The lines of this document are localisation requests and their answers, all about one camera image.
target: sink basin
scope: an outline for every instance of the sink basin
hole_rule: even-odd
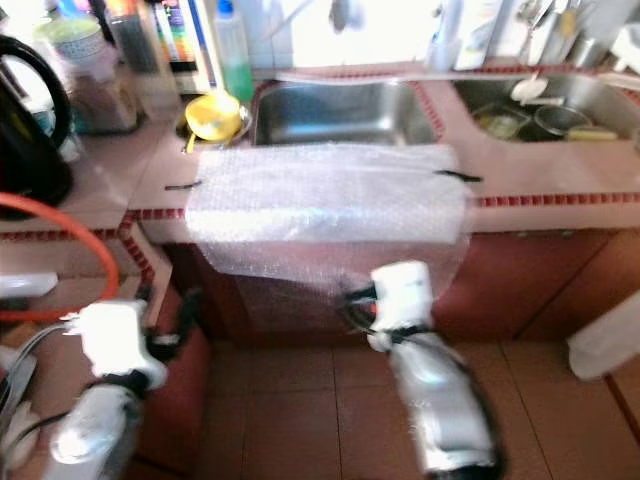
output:
[[[549,86],[542,97],[565,97],[566,107],[585,114],[594,125],[617,133],[620,139],[632,138],[633,131],[640,127],[640,109],[616,88],[587,75],[556,74],[545,77],[549,79]],[[453,85],[471,114],[488,105],[498,105],[528,116],[530,120],[525,120],[510,141],[562,140],[562,137],[550,135],[535,125],[532,119],[539,106],[521,107],[509,98],[514,85],[523,78],[527,76],[458,80]]]
[[[359,142],[433,143],[436,134],[416,88],[370,85],[278,84],[260,95],[256,145]]]

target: kitchen counter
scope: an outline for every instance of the kitchen counter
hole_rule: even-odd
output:
[[[640,224],[640,155],[630,141],[509,143],[480,130],[453,86],[420,82],[438,142],[452,145],[461,170],[481,176],[474,231],[629,228]],[[145,123],[128,136],[85,138],[87,158],[74,165],[77,186],[62,209],[91,228],[114,228],[139,211],[154,242],[188,242],[183,210],[198,164],[215,151],[181,153],[173,124]],[[42,229],[38,220],[0,222],[0,231]]]

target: cabinet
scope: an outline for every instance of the cabinet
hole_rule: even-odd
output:
[[[475,234],[451,287],[434,306],[438,330],[453,340],[516,337],[610,236],[596,230]],[[185,286],[204,286],[212,304],[211,330],[237,344],[362,340],[347,335],[326,292],[282,280],[222,275],[195,245],[168,245],[166,251]]]
[[[624,230],[539,312],[521,338],[566,338],[639,289],[640,232]]]

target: yellow bowl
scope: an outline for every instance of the yellow bowl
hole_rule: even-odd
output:
[[[225,142],[242,126],[240,102],[220,89],[189,102],[184,115],[191,131],[209,142]]]

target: electric kettle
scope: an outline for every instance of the electric kettle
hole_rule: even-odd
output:
[[[33,68],[47,86],[55,113],[51,136],[44,133],[21,103],[22,89],[2,65],[2,60],[9,56]],[[0,35],[0,191],[49,205],[60,203],[72,185],[71,170],[58,153],[70,125],[69,99],[51,67],[28,45]],[[0,219],[21,218],[25,214],[0,209]]]

